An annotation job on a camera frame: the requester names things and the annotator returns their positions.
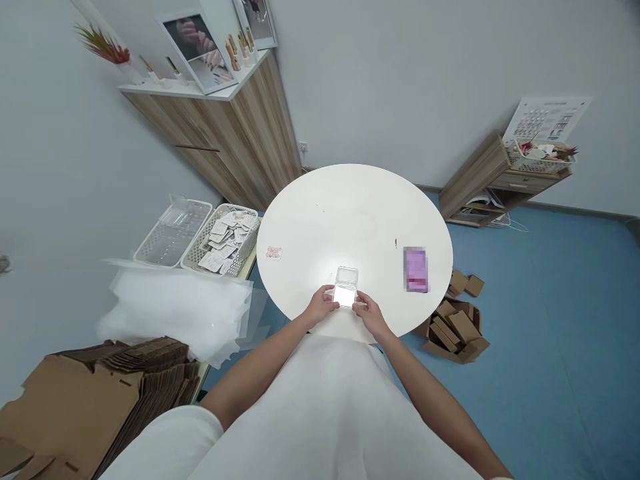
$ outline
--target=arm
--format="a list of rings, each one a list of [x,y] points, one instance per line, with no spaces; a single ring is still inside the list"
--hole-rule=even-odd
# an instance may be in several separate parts
[[[211,411],[225,431],[266,392],[306,332],[338,308],[338,302],[325,295],[332,288],[320,287],[299,317],[240,359],[202,399],[200,406]]]
[[[353,310],[384,348],[391,366],[427,426],[485,479],[513,478],[467,412],[387,326],[378,304],[358,291]]]

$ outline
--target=white shelf top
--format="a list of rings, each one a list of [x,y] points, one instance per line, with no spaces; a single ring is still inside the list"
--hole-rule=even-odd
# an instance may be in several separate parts
[[[178,80],[167,79],[171,87],[166,89],[154,83],[144,83],[142,85],[121,85],[118,90],[130,93],[148,93],[150,95],[166,95],[168,97],[186,97],[196,99],[209,99],[218,101],[231,101],[236,93],[240,91],[245,82],[252,76],[253,72],[258,70],[258,66],[269,54],[269,50],[258,51],[258,61],[251,68],[242,68],[239,72],[234,72],[238,78],[238,83],[217,92],[205,95],[194,81],[190,81],[188,85],[182,85]]]

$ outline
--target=white shirt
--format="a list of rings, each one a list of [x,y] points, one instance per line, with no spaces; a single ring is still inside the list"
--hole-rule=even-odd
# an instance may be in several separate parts
[[[101,480],[480,479],[422,421],[378,349],[306,335],[226,432],[202,407],[160,415]]]

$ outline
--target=phone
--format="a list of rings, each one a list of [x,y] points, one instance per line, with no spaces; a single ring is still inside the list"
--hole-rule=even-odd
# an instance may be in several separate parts
[[[405,247],[405,290],[426,293],[429,291],[427,278],[427,252],[422,247]]]

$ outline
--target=stack of cardboard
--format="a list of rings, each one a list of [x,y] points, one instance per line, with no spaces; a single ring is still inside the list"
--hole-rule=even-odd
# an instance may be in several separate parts
[[[421,346],[423,350],[456,363],[470,363],[488,348],[489,342],[482,336],[480,310],[455,298],[464,291],[477,297],[483,286],[478,277],[467,278],[460,271],[453,271],[447,290],[449,296],[442,300],[430,318],[413,330],[427,339]]]
[[[46,356],[0,410],[0,477],[91,480],[150,422],[191,402],[197,363],[170,338]]]

